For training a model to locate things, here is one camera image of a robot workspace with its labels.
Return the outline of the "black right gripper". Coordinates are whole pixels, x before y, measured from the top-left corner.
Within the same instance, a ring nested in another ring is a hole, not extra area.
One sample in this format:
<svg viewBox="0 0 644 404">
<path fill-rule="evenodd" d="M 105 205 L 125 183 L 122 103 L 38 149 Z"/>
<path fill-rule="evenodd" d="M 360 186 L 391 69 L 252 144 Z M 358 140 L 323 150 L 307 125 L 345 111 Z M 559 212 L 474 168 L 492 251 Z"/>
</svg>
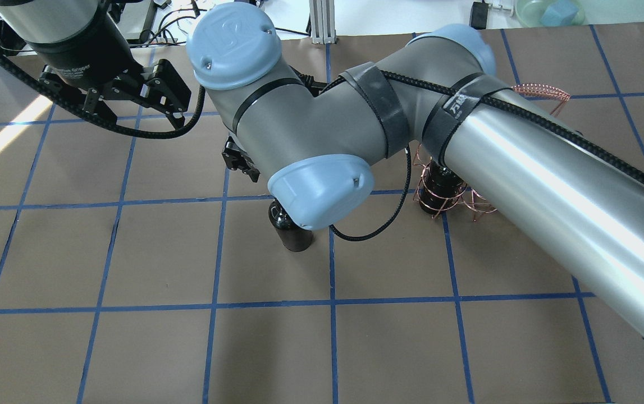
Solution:
<svg viewBox="0 0 644 404">
<path fill-rule="evenodd" d="M 250 181 L 259 181 L 260 171 L 253 163 L 252 158 L 237 145 L 232 136 L 228 136 L 227 140 L 225 140 L 221 154 L 227 169 L 230 171 L 242 171 Z"/>
</svg>

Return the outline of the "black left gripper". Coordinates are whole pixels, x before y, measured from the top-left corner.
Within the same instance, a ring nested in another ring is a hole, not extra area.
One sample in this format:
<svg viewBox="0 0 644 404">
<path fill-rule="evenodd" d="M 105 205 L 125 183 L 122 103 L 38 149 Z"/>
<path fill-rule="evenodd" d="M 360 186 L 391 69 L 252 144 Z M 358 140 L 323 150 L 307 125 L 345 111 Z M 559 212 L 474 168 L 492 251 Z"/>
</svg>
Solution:
<svg viewBox="0 0 644 404">
<path fill-rule="evenodd" d="M 1 1 L 0 15 L 45 62 L 40 84 L 108 123 L 117 115 L 101 97 L 131 100 L 163 113 L 179 130 L 191 90 L 167 59 L 139 64 L 106 1 Z"/>
</svg>

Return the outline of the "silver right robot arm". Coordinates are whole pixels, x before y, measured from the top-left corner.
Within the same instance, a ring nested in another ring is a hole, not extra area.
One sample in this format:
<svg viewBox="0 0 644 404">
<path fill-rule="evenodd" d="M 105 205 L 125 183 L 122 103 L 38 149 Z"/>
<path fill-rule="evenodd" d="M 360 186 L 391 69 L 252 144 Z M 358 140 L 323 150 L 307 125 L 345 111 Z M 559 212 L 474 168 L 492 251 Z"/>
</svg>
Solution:
<svg viewBox="0 0 644 404">
<path fill-rule="evenodd" d="M 644 338 L 644 172 L 537 110 L 499 80 L 478 31 L 448 25 L 312 95 L 249 3 L 189 33 L 194 77 L 243 156 L 301 228 L 367 199 L 371 166 L 417 141 Z"/>
</svg>

